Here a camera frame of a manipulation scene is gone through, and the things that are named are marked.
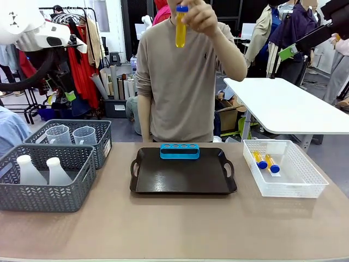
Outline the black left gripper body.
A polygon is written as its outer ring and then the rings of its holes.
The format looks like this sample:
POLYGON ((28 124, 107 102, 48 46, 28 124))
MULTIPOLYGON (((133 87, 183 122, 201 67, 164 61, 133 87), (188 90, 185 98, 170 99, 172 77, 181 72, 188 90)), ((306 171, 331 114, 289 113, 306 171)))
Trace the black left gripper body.
POLYGON ((51 70, 47 76, 53 81, 58 89, 59 95, 74 92, 74 81, 70 73, 67 71, 51 70))

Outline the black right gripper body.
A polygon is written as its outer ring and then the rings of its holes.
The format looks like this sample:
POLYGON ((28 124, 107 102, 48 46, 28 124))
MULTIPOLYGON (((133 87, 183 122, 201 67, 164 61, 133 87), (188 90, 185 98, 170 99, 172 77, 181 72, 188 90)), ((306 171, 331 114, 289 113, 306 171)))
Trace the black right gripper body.
POLYGON ((337 33, 341 39, 348 39, 348 0, 331 0, 321 7, 326 26, 331 33, 337 33))

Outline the person's left hand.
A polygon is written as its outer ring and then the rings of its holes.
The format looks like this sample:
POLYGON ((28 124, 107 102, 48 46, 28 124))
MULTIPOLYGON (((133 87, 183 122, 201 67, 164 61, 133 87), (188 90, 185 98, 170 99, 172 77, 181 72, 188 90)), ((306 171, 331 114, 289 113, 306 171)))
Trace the person's left hand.
POLYGON ((202 0, 182 1, 181 6, 188 7, 182 22, 199 33, 212 38, 218 31, 218 19, 210 4, 202 0))

